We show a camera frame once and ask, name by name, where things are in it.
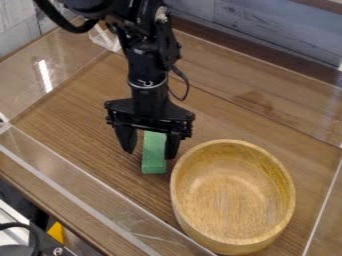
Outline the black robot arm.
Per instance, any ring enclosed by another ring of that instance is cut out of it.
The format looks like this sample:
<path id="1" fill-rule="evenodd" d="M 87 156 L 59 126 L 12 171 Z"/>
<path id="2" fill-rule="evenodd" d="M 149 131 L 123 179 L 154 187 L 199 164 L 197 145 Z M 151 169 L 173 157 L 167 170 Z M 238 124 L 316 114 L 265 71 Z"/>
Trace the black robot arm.
<path id="1" fill-rule="evenodd" d="M 181 74 L 175 63 L 182 45 L 173 31 L 171 14 L 163 0 L 62 0 L 67 9 L 86 18 L 77 26 L 50 0 L 34 0 L 45 14 L 66 31 L 89 32 L 103 21 L 117 34 L 129 62 L 131 96 L 109 100 L 107 123 L 114 127 L 122 148 L 131 153 L 141 130 L 166 135 L 165 158 L 177 157 L 181 141 L 193 135 L 195 114 L 178 106 L 169 75 Z"/>

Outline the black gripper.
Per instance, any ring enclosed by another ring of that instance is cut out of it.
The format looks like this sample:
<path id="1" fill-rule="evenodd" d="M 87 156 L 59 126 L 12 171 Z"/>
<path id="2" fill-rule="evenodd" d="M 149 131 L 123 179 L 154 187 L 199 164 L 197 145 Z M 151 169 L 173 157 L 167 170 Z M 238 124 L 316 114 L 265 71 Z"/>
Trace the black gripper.
<path id="1" fill-rule="evenodd" d="M 133 154 L 138 143 L 138 129 L 167 135 L 165 158 L 177 157 L 181 140 L 193 135 L 195 114 L 170 99 L 169 86 L 131 87 L 131 97 L 109 100 L 107 123 L 114 127 L 123 150 Z"/>

